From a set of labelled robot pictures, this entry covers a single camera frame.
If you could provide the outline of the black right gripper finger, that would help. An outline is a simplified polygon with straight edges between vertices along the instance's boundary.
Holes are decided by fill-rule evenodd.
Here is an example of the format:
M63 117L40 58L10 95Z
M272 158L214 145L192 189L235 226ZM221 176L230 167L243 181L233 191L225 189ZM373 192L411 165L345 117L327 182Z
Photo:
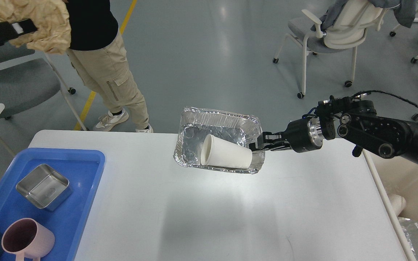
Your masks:
M252 152L292 150L291 145L286 141L280 141L280 142L274 142L274 143L253 142L249 144L248 148L252 150Z
M283 132L263 132L263 142L285 142L286 138Z

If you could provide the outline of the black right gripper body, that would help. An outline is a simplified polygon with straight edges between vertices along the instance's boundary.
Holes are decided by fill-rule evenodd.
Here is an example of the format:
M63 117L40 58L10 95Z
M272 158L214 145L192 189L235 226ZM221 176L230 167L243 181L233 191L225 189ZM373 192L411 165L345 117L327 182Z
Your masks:
M289 122L285 137L292 150L297 153L322 148L324 136L317 118L304 118Z

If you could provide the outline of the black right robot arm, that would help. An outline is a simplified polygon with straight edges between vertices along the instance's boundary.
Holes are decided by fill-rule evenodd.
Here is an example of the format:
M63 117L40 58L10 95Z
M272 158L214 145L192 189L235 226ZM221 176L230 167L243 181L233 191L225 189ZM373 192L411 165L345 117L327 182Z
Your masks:
M418 165L418 122L379 117L373 102L363 99L372 92L359 91L343 98L330 96L300 119L289 122L283 132L262 132L248 148L253 152L303 153L319 150L323 140L340 137L355 145L354 157L367 150L384 159L401 156ZM418 109L418 104L395 97Z

